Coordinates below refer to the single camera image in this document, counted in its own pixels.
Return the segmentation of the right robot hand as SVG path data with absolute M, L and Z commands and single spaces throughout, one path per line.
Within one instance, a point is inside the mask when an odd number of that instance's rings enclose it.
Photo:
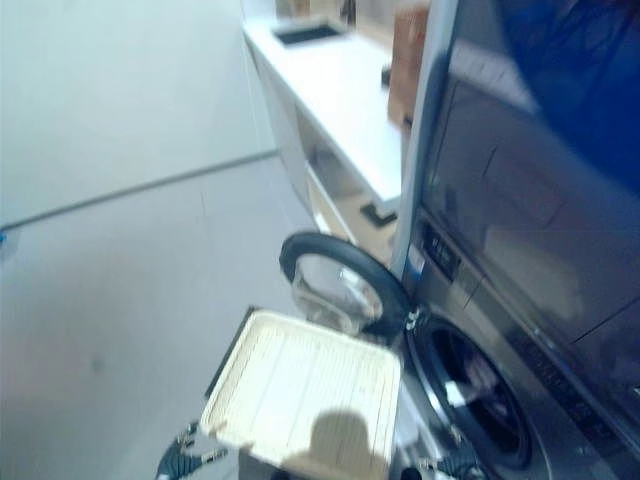
M 443 474 L 450 479 L 486 479 L 475 451 L 470 447 L 460 448 L 441 458 L 424 458 L 407 468 L 404 474 L 410 479 L 424 479 L 430 472 Z

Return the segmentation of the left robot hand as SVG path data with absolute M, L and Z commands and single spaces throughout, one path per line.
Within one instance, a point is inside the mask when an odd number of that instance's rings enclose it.
M 216 447 L 205 453 L 193 453 L 195 437 L 199 433 L 199 422 L 192 421 L 172 440 L 156 467 L 155 479 L 186 479 L 203 466 L 216 463 L 229 455 L 229 449 L 226 447 Z

